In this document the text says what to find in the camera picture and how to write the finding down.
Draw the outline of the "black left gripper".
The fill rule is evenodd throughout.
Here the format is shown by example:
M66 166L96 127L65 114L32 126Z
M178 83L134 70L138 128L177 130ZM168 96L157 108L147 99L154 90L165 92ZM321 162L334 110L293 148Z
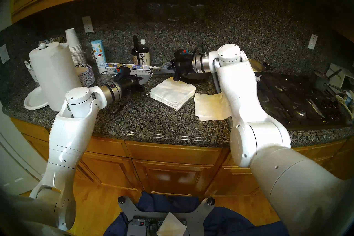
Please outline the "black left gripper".
M150 72L150 69L130 69L130 75L119 76L119 95L123 96L124 93L126 93L126 90L143 92L143 89L147 87L151 77L140 76L150 75Z

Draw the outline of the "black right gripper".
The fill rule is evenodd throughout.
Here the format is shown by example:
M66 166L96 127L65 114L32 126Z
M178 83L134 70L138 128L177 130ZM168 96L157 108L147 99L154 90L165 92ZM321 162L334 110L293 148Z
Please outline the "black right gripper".
M192 60L187 61L168 61L161 65L161 71L174 71L173 80L179 81L182 75L194 73Z

